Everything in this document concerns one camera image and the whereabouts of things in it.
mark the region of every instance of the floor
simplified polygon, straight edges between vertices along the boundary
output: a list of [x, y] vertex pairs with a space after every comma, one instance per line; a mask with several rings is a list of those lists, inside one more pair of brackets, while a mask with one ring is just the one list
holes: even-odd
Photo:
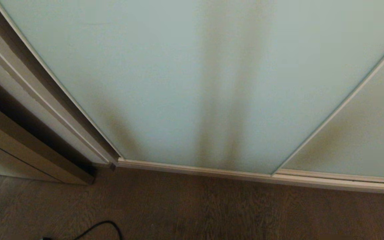
[[[70, 240], [102, 220], [127, 240], [384, 240], [384, 194], [122, 168], [91, 186], [0, 176], [0, 239]], [[83, 239], [117, 236], [104, 225]]]

